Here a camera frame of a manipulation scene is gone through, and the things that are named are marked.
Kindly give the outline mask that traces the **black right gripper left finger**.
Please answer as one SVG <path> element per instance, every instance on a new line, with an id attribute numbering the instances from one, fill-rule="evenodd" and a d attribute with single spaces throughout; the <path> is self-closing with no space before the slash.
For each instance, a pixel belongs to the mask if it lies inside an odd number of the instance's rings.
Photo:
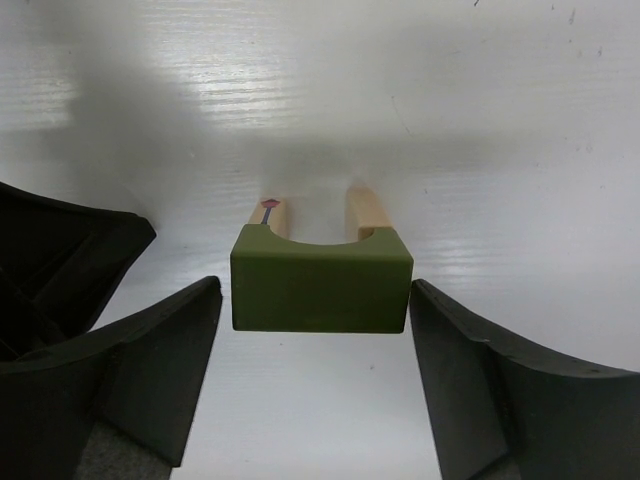
<path id="1" fill-rule="evenodd" d="M 168 477 L 182 464 L 222 306 L 204 277 L 1 365 L 5 479 Z"/>

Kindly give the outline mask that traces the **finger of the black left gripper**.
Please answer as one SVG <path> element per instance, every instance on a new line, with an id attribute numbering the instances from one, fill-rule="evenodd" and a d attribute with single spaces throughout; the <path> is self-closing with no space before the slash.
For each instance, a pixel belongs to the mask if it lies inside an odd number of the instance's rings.
<path id="1" fill-rule="evenodd" d="M 2 185 L 2 360 L 88 332 L 155 237 L 134 213 Z"/>

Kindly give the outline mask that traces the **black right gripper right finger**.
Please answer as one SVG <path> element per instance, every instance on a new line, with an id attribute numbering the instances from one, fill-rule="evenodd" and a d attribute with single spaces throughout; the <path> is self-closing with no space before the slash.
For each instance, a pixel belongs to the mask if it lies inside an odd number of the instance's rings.
<path id="1" fill-rule="evenodd" d="M 425 280 L 410 319 L 445 479 L 635 479 L 639 376 L 539 345 Z"/>

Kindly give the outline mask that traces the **green wood block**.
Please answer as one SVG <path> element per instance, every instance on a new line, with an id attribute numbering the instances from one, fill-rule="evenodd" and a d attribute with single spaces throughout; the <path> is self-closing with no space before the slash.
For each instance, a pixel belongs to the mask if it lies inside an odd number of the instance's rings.
<path id="1" fill-rule="evenodd" d="M 237 331 L 399 334 L 413 258 L 398 233 L 316 245 L 247 224 L 231 251 L 232 325 Z"/>

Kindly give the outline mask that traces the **natural wood block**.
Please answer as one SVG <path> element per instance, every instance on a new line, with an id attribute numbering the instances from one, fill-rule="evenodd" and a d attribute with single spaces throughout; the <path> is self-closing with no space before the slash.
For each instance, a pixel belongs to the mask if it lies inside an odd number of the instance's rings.
<path id="1" fill-rule="evenodd" d="M 249 217 L 248 224 L 267 225 L 274 234 L 288 239 L 290 229 L 286 199 L 284 197 L 261 198 Z"/>
<path id="2" fill-rule="evenodd" d="M 370 237 L 378 228 L 393 224 L 376 193 L 366 186 L 352 186 L 345 196 L 345 230 L 349 241 Z"/>

